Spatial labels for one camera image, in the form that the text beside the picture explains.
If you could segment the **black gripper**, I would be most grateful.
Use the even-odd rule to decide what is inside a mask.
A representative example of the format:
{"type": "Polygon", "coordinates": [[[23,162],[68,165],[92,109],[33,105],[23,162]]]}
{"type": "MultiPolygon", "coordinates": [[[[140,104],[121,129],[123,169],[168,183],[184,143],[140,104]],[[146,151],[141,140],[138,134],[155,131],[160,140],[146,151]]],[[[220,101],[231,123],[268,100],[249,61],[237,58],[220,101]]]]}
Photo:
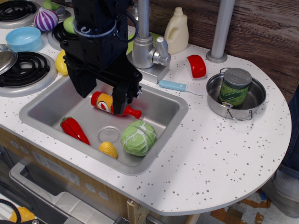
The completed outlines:
{"type": "Polygon", "coordinates": [[[126,16],[109,20],[99,28],[74,20],[77,40],[62,41],[69,77],[77,93],[86,98],[100,80],[113,86],[114,114],[124,114],[134,98],[142,94],[142,75],[127,58],[126,16]]]}

